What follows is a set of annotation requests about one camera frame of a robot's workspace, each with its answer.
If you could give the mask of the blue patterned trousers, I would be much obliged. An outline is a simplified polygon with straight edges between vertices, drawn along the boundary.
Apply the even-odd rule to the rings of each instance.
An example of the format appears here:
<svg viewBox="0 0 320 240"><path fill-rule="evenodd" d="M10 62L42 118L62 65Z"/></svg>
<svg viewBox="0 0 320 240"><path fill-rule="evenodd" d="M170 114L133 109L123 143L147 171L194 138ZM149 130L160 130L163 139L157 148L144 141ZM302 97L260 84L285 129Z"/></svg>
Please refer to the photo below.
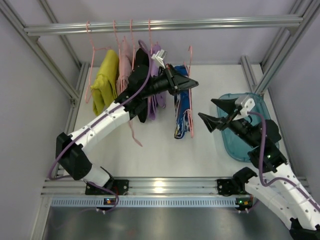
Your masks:
<svg viewBox="0 0 320 240"><path fill-rule="evenodd" d="M175 110L175 130L174 138L183 139L187 132L190 133L188 110L189 91L182 91L174 96L174 110Z"/></svg>

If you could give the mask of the pink hanger of blue trousers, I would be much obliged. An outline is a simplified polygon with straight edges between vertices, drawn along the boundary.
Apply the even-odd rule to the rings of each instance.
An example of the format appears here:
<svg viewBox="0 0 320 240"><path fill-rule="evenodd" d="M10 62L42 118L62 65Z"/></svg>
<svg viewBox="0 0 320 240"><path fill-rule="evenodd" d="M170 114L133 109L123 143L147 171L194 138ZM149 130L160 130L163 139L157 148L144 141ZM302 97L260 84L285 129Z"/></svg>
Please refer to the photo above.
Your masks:
<svg viewBox="0 0 320 240"><path fill-rule="evenodd" d="M190 77L191 75L191 65L192 65L192 59L193 59L193 48L190 45L188 48L189 52L189 64L187 65L184 62L184 67L187 71L187 76ZM190 132L190 137L193 139L194 138L194 122L193 122L193 103L192 103L192 90L188 90L189 94L189 110L188 110L188 121L189 121L189 132Z"/></svg>

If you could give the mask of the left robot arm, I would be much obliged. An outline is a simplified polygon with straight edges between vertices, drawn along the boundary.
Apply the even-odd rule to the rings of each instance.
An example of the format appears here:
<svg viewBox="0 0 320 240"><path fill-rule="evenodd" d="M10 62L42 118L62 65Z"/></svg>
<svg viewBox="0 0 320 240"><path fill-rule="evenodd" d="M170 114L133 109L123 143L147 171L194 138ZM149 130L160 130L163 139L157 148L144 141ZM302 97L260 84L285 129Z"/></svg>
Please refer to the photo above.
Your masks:
<svg viewBox="0 0 320 240"><path fill-rule="evenodd" d="M110 192L113 176L103 167L95 166L88 153L117 127L139 115L147 106L147 98L162 92L177 95L199 85L167 64L158 76L151 69L137 65L128 77L127 88L87 125L56 139L56 160L75 181L82 180L95 188Z"/></svg>

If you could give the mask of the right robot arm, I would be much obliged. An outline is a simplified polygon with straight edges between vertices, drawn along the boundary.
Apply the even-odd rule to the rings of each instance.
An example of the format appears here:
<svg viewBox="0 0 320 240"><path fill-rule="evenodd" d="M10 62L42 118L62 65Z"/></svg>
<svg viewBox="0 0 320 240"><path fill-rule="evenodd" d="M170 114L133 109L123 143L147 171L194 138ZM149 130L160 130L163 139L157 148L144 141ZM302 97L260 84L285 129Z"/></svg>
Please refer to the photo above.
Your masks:
<svg viewBox="0 0 320 240"><path fill-rule="evenodd" d="M244 167L228 181L232 194L249 194L263 203L284 223L294 240L320 238L320 205L295 176L276 143L281 140L278 125L254 112L248 95L234 99L211 99L226 112L224 117L198 113L209 132L231 130L252 147L248 156L252 170Z"/></svg>

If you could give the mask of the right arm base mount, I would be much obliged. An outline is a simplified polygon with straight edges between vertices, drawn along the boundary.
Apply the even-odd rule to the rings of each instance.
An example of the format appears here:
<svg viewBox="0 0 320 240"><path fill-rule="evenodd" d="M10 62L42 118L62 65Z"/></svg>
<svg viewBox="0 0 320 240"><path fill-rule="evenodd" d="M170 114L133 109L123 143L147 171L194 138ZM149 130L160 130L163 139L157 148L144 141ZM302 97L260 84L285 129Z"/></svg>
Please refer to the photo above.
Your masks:
<svg viewBox="0 0 320 240"><path fill-rule="evenodd" d="M233 178L217 179L217 191L219 195L229 197L231 195L246 195L244 185Z"/></svg>

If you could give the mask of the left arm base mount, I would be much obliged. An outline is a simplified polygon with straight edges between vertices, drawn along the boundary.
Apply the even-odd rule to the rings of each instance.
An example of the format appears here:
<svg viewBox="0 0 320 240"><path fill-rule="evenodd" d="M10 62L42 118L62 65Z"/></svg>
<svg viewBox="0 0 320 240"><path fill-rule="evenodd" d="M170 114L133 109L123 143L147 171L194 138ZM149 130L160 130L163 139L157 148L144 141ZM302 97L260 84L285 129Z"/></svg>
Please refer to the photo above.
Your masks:
<svg viewBox="0 0 320 240"><path fill-rule="evenodd" d="M119 196L126 195L129 190L129 182L130 181L128 179L115 179L109 190ZM103 195L111 196L112 194L109 192L106 192L105 190L102 190L98 187L95 187L90 183L87 183L86 188L85 188L85 195L88 195L88 196L103 196Z"/></svg>

